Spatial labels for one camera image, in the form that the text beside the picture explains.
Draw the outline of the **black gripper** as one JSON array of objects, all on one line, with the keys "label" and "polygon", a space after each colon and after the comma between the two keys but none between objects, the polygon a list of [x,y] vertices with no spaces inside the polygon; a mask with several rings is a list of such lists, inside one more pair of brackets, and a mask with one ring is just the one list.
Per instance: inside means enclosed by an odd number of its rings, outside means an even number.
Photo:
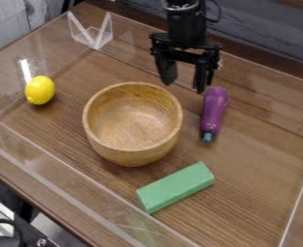
[{"label": "black gripper", "polygon": [[193,89],[198,94],[202,93],[212,83],[213,70],[220,68],[221,46],[208,42],[205,45],[182,47],[170,40],[168,33],[153,33],[149,39],[150,54],[154,56],[162,83],[169,86],[177,78],[176,62],[196,64]]}]

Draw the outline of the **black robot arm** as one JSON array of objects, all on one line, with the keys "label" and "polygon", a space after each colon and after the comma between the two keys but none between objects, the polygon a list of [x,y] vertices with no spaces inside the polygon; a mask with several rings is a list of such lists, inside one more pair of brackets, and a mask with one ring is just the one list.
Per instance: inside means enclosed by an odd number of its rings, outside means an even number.
[{"label": "black robot arm", "polygon": [[168,15],[168,31],[152,33],[150,54],[154,57],[161,80],[169,86],[177,78],[176,62],[194,66],[193,89],[202,93],[212,83],[213,71],[218,69],[221,47],[208,41],[208,22],[217,19],[206,17],[205,0],[164,0]]}]

